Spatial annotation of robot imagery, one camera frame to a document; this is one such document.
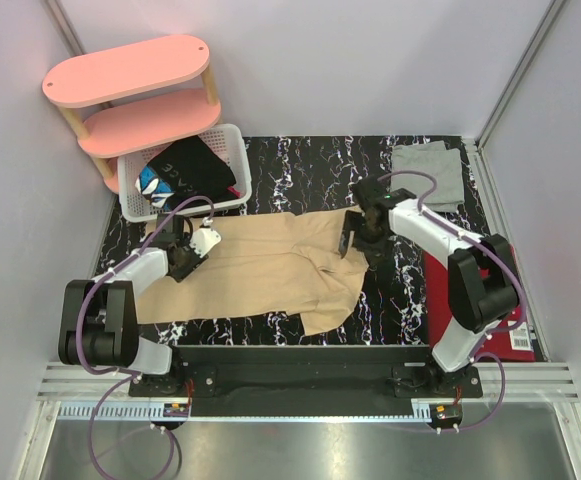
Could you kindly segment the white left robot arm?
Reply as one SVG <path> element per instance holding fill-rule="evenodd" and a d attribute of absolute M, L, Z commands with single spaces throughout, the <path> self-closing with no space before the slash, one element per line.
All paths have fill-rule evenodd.
<path fill-rule="evenodd" d="M 194 227 L 189 218 L 158 217 L 159 230 L 118 266 L 65 288 L 58 355 L 94 375 L 119 370 L 151 375 L 166 396 L 185 386 L 186 372 L 173 363 L 173 350 L 140 336 L 137 300 L 162 279 L 177 283 L 208 259 L 221 235 L 208 218 Z"/>

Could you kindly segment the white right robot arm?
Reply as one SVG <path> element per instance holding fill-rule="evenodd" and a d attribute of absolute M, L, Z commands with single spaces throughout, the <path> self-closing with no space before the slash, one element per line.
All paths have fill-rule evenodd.
<path fill-rule="evenodd" d="M 422 196 L 403 188 L 389 192 L 382 181 L 371 176 L 351 187 L 361 211 L 345 214 L 339 254 L 354 248 L 376 264 L 390 255 L 390 238 L 396 235 L 445 268 L 451 318 L 423 375 L 430 393 L 446 396 L 458 387 L 458 371 L 472 363 L 486 337 L 502 331 L 501 322 L 516 308 L 527 306 L 513 249 L 501 235 L 463 230 L 428 208 Z"/>

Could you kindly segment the beige t shirt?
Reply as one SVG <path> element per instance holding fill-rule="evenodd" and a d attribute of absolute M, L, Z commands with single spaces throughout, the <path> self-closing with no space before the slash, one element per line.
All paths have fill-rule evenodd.
<path fill-rule="evenodd" d="M 355 310 L 368 263 L 339 252 L 345 210 L 220 217 L 221 240 L 187 278 L 153 283 L 137 301 L 141 324 L 297 314 L 307 335 L 340 327 Z"/>

